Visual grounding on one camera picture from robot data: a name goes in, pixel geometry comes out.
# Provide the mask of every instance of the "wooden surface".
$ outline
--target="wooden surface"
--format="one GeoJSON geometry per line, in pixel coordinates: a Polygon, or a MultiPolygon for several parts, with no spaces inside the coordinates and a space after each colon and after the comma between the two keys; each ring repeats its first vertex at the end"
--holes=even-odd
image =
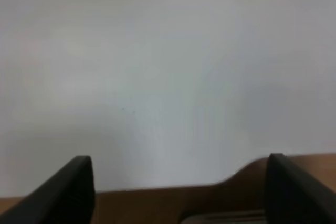
{"type": "MultiPolygon", "coordinates": [[[[336,154],[291,159],[336,191],[336,154]]],[[[187,213],[262,209],[266,161],[266,158],[254,161],[231,179],[212,186],[98,193],[92,223],[175,224],[187,213]]],[[[0,212],[19,200],[1,199],[0,212]]]]}

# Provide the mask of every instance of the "white wall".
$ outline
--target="white wall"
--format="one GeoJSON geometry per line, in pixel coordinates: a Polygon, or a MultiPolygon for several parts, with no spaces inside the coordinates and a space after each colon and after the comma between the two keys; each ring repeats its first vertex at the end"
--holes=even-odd
{"type": "Polygon", "coordinates": [[[335,138],[336,0],[0,0],[0,196],[78,154],[163,187],[335,138]]]}

